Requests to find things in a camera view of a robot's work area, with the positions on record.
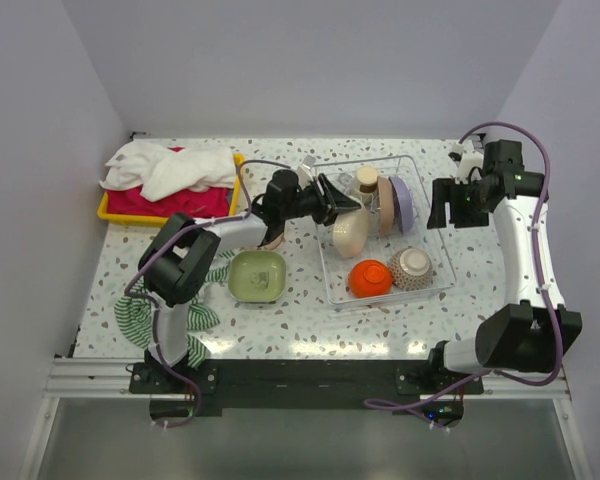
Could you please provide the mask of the cream square plate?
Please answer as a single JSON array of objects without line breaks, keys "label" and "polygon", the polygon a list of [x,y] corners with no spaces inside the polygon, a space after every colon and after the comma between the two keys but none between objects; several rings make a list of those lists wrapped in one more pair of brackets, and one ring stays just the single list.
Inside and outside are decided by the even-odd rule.
[{"label": "cream square plate", "polygon": [[342,258],[353,258],[365,248],[371,226],[368,210],[357,210],[339,214],[332,226],[332,243]]}]

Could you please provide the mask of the beige brown ceramic cup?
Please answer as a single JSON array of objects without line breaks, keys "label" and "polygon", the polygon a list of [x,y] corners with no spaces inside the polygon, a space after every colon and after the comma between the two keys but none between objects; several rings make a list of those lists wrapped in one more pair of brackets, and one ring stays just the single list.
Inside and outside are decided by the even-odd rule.
[{"label": "beige brown ceramic cup", "polygon": [[354,193],[362,202],[367,202],[377,190],[378,171],[371,166],[363,166],[355,172]]}]

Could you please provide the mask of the brown square plate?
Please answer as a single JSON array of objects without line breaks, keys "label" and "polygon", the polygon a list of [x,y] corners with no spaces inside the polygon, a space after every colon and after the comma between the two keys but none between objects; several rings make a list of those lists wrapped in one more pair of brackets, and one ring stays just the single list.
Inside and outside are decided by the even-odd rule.
[{"label": "brown square plate", "polygon": [[387,236],[394,225],[395,210],[393,199],[393,187],[388,178],[379,176],[377,179],[377,194],[380,237]]}]

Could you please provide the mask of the purple square plate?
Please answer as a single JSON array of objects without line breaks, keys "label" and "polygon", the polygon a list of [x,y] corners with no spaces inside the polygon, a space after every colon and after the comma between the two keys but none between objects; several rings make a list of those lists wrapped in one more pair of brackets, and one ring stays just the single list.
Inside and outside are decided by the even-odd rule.
[{"label": "purple square plate", "polygon": [[411,190],[399,176],[389,176],[394,203],[394,220],[402,235],[408,234],[415,226],[415,210]]}]

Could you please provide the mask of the white wire dish rack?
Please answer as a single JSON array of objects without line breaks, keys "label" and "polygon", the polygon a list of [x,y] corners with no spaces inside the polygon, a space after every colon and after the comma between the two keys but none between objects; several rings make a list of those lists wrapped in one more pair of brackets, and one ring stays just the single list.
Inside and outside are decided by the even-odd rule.
[{"label": "white wire dish rack", "polygon": [[360,205],[317,228],[332,305],[412,301],[454,286],[444,240],[427,228],[430,195],[412,157],[316,165],[312,172]]}]

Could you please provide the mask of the patterned ceramic bowl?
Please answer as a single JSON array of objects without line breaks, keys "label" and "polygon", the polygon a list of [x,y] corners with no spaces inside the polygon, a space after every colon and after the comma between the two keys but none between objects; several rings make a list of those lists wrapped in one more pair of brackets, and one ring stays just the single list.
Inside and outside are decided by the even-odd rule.
[{"label": "patterned ceramic bowl", "polygon": [[403,291],[428,288],[433,279],[429,255],[416,247],[404,248],[393,254],[388,262],[393,285]]}]

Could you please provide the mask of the orange plastic bowl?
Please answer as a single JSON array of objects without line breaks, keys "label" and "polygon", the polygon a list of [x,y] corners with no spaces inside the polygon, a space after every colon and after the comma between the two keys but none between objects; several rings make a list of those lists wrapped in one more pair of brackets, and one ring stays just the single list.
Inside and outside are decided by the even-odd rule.
[{"label": "orange plastic bowl", "polygon": [[348,277],[348,286],[357,298],[386,295],[393,279],[389,268],[382,262],[369,259],[357,263]]}]

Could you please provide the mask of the clear glass cup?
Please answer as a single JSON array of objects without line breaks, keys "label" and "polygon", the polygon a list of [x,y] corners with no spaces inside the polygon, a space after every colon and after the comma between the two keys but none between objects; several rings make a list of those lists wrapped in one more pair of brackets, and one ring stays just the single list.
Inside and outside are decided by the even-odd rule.
[{"label": "clear glass cup", "polygon": [[334,184],[336,185],[338,190],[345,195],[351,194],[353,183],[354,177],[351,174],[345,172],[340,173],[334,181]]}]

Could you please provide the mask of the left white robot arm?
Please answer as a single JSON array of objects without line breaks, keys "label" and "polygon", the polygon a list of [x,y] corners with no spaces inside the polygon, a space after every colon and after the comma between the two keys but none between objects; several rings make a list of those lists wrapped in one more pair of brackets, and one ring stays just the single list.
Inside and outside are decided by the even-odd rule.
[{"label": "left white robot arm", "polygon": [[205,283],[218,253],[272,243],[286,222],[309,217],[330,226],[362,208],[323,174],[300,183],[290,169],[275,171],[265,191],[248,202],[244,213],[198,222],[184,213],[172,215],[138,263],[139,278],[153,294],[154,319],[148,354],[157,362],[153,382],[165,392],[180,390],[187,380],[189,304]]}]

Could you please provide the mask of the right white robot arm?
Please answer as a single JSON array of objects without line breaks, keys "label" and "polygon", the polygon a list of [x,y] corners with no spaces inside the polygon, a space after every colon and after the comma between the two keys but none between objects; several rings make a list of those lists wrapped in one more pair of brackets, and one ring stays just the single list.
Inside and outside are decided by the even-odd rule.
[{"label": "right white robot arm", "polygon": [[471,375],[496,371],[544,373],[554,380],[564,354],[582,331],[580,313],[567,309],[553,271],[547,238],[549,173],[528,171],[522,145],[499,140],[483,151],[456,144],[452,178],[432,183],[430,229],[494,225],[505,272],[504,305],[474,337],[441,341],[429,354],[425,379],[439,393]]}]

